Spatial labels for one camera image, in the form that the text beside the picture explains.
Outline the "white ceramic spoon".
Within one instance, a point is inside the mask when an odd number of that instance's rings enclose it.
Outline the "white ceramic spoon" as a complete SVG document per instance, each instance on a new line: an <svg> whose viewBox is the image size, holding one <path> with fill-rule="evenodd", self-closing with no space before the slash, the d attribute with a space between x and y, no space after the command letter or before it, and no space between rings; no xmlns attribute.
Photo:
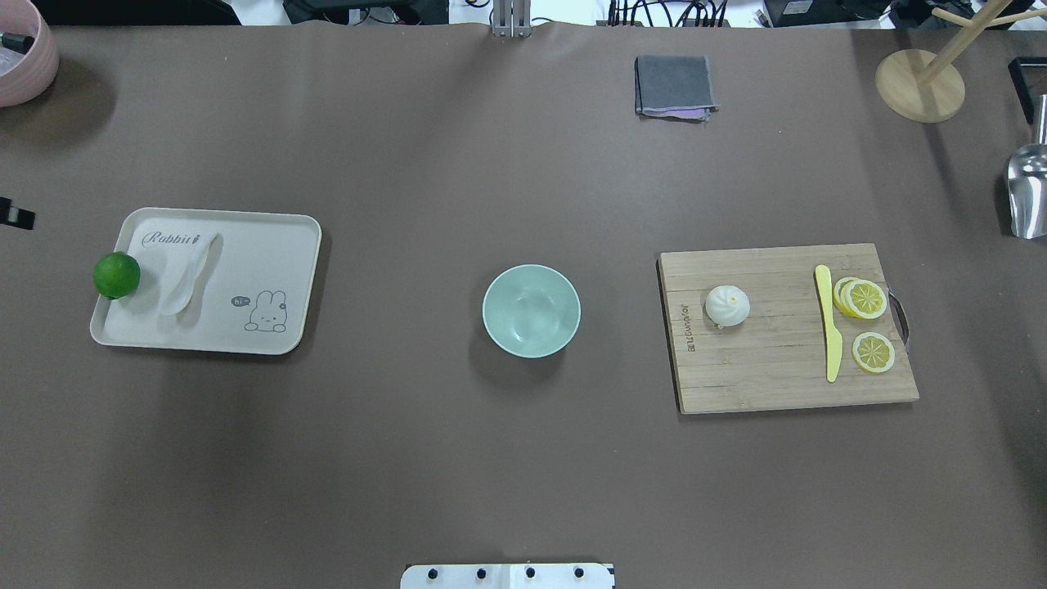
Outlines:
<svg viewBox="0 0 1047 589"><path fill-rule="evenodd" d="M178 282L168 292L168 297L160 305L161 316L176 316L190 304L195 292L195 284L197 284L200 272L207 262L213 243L219 236L220 232L206 232L195 240Z"/></svg>

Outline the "white steamed bun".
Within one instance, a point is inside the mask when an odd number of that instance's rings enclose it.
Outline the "white steamed bun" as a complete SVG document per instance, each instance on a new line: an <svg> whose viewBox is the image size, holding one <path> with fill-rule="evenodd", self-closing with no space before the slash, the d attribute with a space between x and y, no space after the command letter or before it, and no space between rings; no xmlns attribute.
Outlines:
<svg viewBox="0 0 1047 589"><path fill-rule="evenodd" d="M704 300L704 311L717 329L744 323L749 310L749 297L736 285L718 285Z"/></svg>

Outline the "pink bowl with ice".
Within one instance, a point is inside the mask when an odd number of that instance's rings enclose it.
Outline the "pink bowl with ice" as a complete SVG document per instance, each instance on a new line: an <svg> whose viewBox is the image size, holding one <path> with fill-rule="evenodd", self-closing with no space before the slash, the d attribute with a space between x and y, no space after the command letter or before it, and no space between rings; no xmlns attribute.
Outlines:
<svg viewBox="0 0 1047 589"><path fill-rule="evenodd" d="M31 101L55 81L55 36L31 1L2 1L1 107Z"/></svg>

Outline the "mint green bowl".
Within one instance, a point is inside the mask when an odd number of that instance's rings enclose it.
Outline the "mint green bowl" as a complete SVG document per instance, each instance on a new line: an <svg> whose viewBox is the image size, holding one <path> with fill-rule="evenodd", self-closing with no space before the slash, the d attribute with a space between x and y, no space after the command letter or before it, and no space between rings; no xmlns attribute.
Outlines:
<svg viewBox="0 0 1047 589"><path fill-rule="evenodd" d="M575 286L550 266L506 269L483 294L483 329L504 352L527 359L550 357L569 346L581 325Z"/></svg>

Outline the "green lime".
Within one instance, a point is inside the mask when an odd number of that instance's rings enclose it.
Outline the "green lime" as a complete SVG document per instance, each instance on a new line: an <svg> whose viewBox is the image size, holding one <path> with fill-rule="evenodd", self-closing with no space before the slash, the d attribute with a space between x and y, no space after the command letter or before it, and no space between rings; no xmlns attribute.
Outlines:
<svg viewBox="0 0 1047 589"><path fill-rule="evenodd" d="M141 265L124 251L113 251L101 258L92 271L92 279L101 297L121 299L133 294L141 284Z"/></svg>

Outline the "metal tube black cap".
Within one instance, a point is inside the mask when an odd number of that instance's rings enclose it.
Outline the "metal tube black cap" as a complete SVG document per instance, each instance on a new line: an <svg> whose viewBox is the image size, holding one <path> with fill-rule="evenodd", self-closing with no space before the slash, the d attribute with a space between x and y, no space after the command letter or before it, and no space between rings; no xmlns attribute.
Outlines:
<svg viewBox="0 0 1047 589"><path fill-rule="evenodd" d="M1 31L1 45L12 52L19 53L19 55L26 55L34 44L36 43L36 37L26 36L26 33L10 33L10 31Z"/></svg>

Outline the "white rabbit tray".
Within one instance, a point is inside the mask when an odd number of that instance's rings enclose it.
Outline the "white rabbit tray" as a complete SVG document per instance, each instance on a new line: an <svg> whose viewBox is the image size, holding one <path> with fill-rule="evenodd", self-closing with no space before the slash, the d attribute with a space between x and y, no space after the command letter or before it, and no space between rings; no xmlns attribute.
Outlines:
<svg viewBox="0 0 1047 589"><path fill-rule="evenodd" d="M183 312L160 305L195 240L220 232ZM303 338L321 225L310 216L147 206L126 217L115 248L141 265L121 299L101 297L90 333L109 346L283 355Z"/></svg>

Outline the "grey folded cloth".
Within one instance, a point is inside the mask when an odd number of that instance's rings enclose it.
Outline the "grey folded cloth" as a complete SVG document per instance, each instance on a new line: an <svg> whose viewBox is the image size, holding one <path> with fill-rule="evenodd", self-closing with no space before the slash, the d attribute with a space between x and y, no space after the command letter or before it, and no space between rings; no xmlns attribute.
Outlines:
<svg viewBox="0 0 1047 589"><path fill-rule="evenodd" d="M721 108L707 56L640 55L633 71L637 115L706 122Z"/></svg>

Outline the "bamboo cutting board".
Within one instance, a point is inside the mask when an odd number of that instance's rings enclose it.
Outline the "bamboo cutting board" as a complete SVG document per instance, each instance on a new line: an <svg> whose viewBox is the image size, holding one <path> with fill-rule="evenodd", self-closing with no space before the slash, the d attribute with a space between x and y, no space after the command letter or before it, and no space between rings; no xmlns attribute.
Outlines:
<svg viewBox="0 0 1047 589"><path fill-rule="evenodd" d="M844 407L919 399L892 312L875 320L840 312L840 373L825 375L825 332L814 277L824 264L833 279L856 277L886 288L878 251L871 243L775 249L669 251L658 257L678 410L684 415ZM736 285L749 297L744 323L717 329L704 300L718 285ZM885 373L860 369L852 342L872 331L896 352Z"/></svg>

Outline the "yellow plastic knife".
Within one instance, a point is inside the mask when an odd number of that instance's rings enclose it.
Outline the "yellow plastic knife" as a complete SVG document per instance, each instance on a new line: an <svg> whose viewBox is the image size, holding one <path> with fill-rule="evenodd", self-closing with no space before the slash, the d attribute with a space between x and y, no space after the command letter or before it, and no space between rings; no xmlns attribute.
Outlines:
<svg viewBox="0 0 1047 589"><path fill-rule="evenodd" d="M843 336L834 323L833 276L826 265L818 264L814 268L814 277L824 329L825 375L828 383L834 383L840 373Z"/></svg>

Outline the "lemon slice stack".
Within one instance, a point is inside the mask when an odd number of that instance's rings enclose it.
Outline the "lemon slice stack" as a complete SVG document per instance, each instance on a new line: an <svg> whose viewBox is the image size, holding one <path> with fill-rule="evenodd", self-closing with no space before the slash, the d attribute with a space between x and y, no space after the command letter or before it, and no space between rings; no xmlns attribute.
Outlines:
<svg viewBox="0 0 1047 589"><path fill-rule="evenodd" d="M849 317L875 320L887 311L887 295L879 284L844 277L834 284L834 305Z"/></svg>

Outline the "wooden mug tree stand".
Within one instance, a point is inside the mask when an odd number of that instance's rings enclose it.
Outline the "wooden mug tree stand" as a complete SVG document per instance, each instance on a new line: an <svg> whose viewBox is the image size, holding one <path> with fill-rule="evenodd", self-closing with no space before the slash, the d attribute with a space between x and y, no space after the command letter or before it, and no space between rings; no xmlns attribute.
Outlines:
<svg viewBox="0 0 1047 589"><path fill-rule="evenodd" d="M965 98L965 85L953 66L979 33L992 26L1011 24L1046 15L1046 10L1019 12L1002 16L1009 1L990 1L971 19L934 8L933 16L959 26L941 52L920 49L897 50L879 61L875 88L892 110L913 122L935 124L957 115Z"/></svg>

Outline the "metal scoop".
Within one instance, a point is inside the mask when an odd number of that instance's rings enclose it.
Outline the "metal scoop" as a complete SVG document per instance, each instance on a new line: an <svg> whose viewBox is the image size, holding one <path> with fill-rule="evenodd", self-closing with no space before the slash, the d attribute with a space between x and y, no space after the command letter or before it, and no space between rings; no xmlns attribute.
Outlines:
<svg viewBox="0 0 1047 589"><path fill-rule="evenodd" d="M1033 142L1020 146L1007 161L1011 232L1033 240L1046 235L1046 97L1035 98Z"/></svg>

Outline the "black tray at edge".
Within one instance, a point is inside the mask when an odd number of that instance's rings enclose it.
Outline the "black tray at edge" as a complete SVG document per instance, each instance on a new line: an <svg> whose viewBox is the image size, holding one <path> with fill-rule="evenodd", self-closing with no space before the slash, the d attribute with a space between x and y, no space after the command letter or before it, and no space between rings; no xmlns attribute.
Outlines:
<svg viewBox="0 0 1047 589"><path fill-rule="evenodd" d="M1037 105L1046 93L1046 56L1013 56L1007 70L1026 122L1034 124Z"/></svg>

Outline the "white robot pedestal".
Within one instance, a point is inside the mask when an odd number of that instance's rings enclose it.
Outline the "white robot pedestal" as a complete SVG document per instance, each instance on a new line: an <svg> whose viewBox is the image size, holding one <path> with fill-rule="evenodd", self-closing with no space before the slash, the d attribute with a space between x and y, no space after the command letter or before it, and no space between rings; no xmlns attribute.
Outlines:
<svg viewBox="0 0 1047 589"><path fill-rule="evenodd" d="M612 565L497 563L413 565L400 588L616 588Z"/></svg>

